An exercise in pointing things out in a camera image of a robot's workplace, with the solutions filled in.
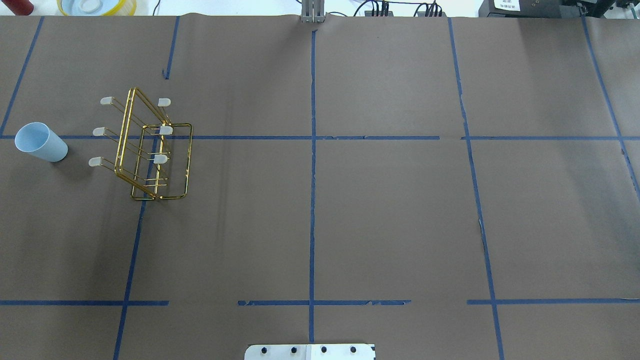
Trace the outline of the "light blue plastic cup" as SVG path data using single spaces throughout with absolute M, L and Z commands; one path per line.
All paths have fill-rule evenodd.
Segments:
M 45 123 L 33 121 L 24 125 L 14 136 L 19 151 L 46 162 L 59 162 L 68 153 L 68 145 Z

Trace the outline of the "yellow rimmed tape roll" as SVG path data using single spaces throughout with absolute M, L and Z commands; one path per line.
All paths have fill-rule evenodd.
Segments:
M 57 0 L 64 16 L 109 17 L 134 16 L 137 0 Z

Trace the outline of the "red cylinder bottle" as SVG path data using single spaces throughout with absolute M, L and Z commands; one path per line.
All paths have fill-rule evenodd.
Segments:
M 2 0 L 2 4 L 16 16 L 29 16 L 34 12 L 34 4 L 30 0 Z

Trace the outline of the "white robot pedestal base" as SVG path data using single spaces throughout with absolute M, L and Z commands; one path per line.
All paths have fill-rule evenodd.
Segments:
M 374 344 L 254 344 L 247 347 L 245 360 L 375 360 Z

